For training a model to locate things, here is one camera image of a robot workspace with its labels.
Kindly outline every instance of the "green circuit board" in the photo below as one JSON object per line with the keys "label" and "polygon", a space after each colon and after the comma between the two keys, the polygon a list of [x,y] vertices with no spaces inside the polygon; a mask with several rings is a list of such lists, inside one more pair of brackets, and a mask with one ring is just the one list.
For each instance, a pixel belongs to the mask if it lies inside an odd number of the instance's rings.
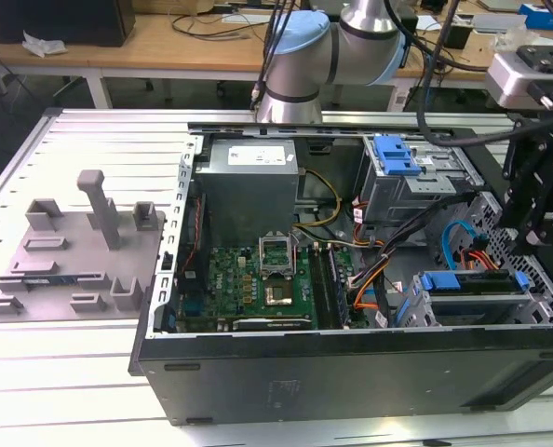
{"label": "green circuit board", "polygon": [[[209,293],[200,302],[185,303],[184,322],[189,332],[215,332],[217,321],[230,324],[243,318],[302,318],[318,329],[308,250],[296,252],[292,279],[280,275],[263,278],[258,247],[214,248],[210,255]],[[339,280],[353,274],[348,251],[335,252]],[[265,251],[264,264],[284,264],[286,248]]]}

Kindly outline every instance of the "table surface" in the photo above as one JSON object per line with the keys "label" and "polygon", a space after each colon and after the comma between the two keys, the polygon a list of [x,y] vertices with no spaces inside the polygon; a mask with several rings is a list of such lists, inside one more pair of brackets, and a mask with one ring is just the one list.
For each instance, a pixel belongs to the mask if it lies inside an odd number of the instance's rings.
{"label": "table surface", "polygon": [[[325,122],[414,126],[412,114],[325,113]],[[45,117],[0,177],[0,272],[28,223],[35,197],[88,210],[81,169],[103,169],[119,210],[137,200],[169,204],[188,121],[251,122],[249,112],[65,110]],[[501,115],[432,114],[432,126],[506,130]],[[489,146],[502,162],[505,144]],[[128,374],[136,320],[0,324],[0,445],[383,445],[443,439],[474,447],[553,446],[553,387],[515,412],[339,421],[172,427],[144,377]]]}
{"label": "table surface", "polygon": [[[471,14],[486,12],[474,3],[462,2],[459,13]],[[438,20],[444,18],[444,12]],[[214,16],[202,18],[211,21]],[[188,20],[183,21],[187,27]],[[210,25],[196,23],[193,31],[211,33],[232,29],[234,24],[220,21]],[[264,27],[256,29],[259,36],[264,35]],[[30,54],[21,45],[1,45],[0,58],[9,65],[42,65],[42,66],[75,66],[101,68],[136,68],[136,69],[171,69],[171,70],[205,70],[230,72],[259,72],[262,64],[263,43],[252,32],[246,31],[248,39],[208,42],[176,33],[172,30],[169,18],[165,15],[138,15],[136,26],[122,47],[93,47],[68,45],[65,54],[47,56],[41,59]],[[553,32],[540,32],[541,35],[553,38]],[[435,41],[438,32],[419,32],[428,40]],[[492,61],[493,51],[490,35],[471,33],[463,50],[452,49],[450,52],[457,61],[472,65],[488,66]],[[418,78],[421,76],[423,62],[421,53],[413,48],[406,67],[399,70],[396,77]],[[480,81],[485,74],[453,70],[448,79]]]}

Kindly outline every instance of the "ram slot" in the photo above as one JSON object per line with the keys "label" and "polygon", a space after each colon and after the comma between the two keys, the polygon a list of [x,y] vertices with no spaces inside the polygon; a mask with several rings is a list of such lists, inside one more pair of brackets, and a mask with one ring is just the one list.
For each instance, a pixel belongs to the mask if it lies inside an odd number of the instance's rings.
{"label": "ram slot", "polygon": [[307,250],[307,258],[310,265],[310,277],[312,279],[312,296],[316,308],[317,326],[319,329],[332,329],[332,313],[328,299],[327,283],[322,277],[320,257],[314,249]]}
{"label": "ram slot", "polygon": [[336,298],[336,305],[339,311],[339,321],[342,325],[345,325],[349,321],[349,308],[347,307],[347,300],[343,293],[343,284],[339,278],[339,266],[334,258],[334,250],[330,248],[328,250],[328,263],[329,263],[329,276],[332,285],[334,286],[334,296]]}
{"label": "ram slot", "polygon": [[320,253],[320,268],[322,272],[322,280],[325,283],[326,298],[330,313],[330,322],[333,329],[341,329],[341,316],[339,312],[339,303],[337,300],[337,286],[340,285],[338,277],[334,277],[330,271],[330,250],[323,250]]}

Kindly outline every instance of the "slotted metal table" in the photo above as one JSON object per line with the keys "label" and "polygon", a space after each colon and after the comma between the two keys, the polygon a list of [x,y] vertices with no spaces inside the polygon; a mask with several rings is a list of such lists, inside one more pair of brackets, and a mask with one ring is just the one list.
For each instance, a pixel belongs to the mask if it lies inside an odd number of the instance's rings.
{"label": "slotted metal table", "polygon": [[[250,122],[236,111],[64,110],[45,115],[0,176],[0,272],[35,197],[87,210],[81,169],[102,169],[119,210],[168,210],[187,123]],[[326,113],[326,122],[414,125],[414,115]],[[431,115],[432,126],[505,130],[502,115]],[[502,162],[505,144],[489,146]],[[136,320],[0,324],[0,445],[553,446],[553,387],[512,413],[444,414],[214,427],[172,427],[145,378],[128,374]],[[371,386],[385,386],[374,372]]]}

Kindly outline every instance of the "gray floor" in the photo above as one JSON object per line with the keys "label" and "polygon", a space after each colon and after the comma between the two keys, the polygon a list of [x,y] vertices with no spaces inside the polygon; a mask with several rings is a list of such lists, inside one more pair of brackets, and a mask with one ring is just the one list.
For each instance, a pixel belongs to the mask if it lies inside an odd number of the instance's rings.
{"label": "gray floor", "polygon": [[[0,172],[20,147],[40,115],[42,108],[13,78],[8,79],[7,94],[0,97]],[[63,86],[60,77],[30,76],[25,85],[45,105],[54,104],[53,94]],[[107,80],[115,108],[174,109],[245,109],[250,103],[251,83],[229,81],[224,84],[225,96],[217,97],[212,81],[172,81],[173,100],[165,102],[160,80],[153,81],[155,90],[146,91],[140,79],[111,78]],[[339,110],[383,111],[388,105],[389,87],[346,87]],[[332,109],[332,87],[323,88],[321,102],[325,110]],[[435,112],[490,112],[485,107],[483,92],[444,89],[436,93],[430,110]],[[88,87],[83,84],[65,94],[61,105],[68,108],[91,108]],[[413,102],[408,107],[414,110]]]}

